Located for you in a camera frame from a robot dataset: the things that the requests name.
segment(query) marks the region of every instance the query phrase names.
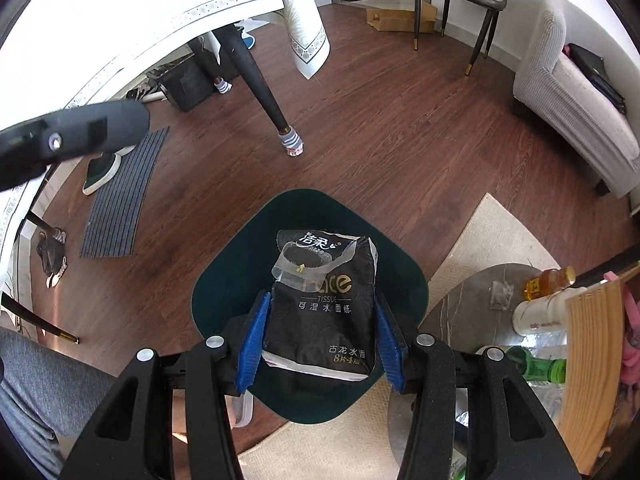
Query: chair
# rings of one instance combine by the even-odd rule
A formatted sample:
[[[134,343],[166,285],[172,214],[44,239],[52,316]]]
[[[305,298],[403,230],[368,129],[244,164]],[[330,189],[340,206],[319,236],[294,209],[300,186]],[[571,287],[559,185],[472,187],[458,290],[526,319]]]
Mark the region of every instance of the chair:
[[[626,118],[562,54],[568,43],[604,58]],[[566,0],[542,0],[532,40],[513,83],[514,111],[525,105],[562,135],[622,197],[640,183],[640,70],[596,21]]]
[[[313,189],[293,189],[265,204],[198,278],[191,295],[191,313],[204,337],[221,332],[230,318],[247,314],[258,291],[271,290],[280,229],[320,229],[370,237],[378,250],[377,288],[394,314],[404,314],[416,327],[421,322],[429,289],[411,257],[333,198]],[[355,382],[273,368],[261,361],[249,390],[287,420],[319,424],[340,415],[382,373],[379,357],[371,375]]]

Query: round marble table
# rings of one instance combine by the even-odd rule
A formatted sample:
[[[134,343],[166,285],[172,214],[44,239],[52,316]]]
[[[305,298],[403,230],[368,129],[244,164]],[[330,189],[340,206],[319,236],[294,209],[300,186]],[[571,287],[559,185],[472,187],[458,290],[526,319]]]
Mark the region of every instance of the round marble table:
[[[523,264],[501,264],[476,272],[442,298],[428,313],[420,325],[420,331],[442,339],[456,350],[469,353],[485,345],[523,345],[529,348],[562,345],[566,338],[565,332],[524,337],[513,330],[511,317],[518,304],[524,301],[524,284],[540,272],[535,267]],[[490,308],[494,281],[513,285],[513,296],[505,311]],[[389,398],[389,444],[398,463],[402,461],[409,436],[414,399],[415,396],[401,396],[393,390]],[[458,389],[456,417],[466,411],[466,390]]]

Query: gray pants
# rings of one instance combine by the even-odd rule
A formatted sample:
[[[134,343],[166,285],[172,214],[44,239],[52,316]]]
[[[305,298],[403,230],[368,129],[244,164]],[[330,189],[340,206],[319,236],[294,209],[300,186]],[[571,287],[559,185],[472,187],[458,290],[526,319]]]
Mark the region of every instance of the gray pants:
[[[55,480],[64,462],[56,434],[77,438],[114,377],[4,328],[0,358],[0,414],[29,459]]]

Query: pink cloth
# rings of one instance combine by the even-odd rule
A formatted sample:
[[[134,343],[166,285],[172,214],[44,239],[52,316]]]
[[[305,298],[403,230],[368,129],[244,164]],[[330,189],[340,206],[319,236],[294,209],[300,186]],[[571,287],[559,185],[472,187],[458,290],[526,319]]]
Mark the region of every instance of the pink cloth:
[[[613,282],[618,276],[613,272],[606,272],[604,279]],[[622,283],[622,302],[625,306],[628,330],[622,343],[622,370],[620,382],[633,385],[640,382],[640,304],[636,303],[631,291]]]

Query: beige rug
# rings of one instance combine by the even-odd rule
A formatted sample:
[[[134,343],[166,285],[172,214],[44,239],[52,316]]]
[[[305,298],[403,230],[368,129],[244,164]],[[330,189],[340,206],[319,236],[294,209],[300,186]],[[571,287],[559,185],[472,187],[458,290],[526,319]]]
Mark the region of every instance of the beige rug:
[[[558,264],[488,193],[429,282],[429,309],[475,272],[504,263]],[[246,480],[391,480],[398,464],[386,433],[390,386],[381,378],[342,415],[305,426],[288,422],[239,456]]]

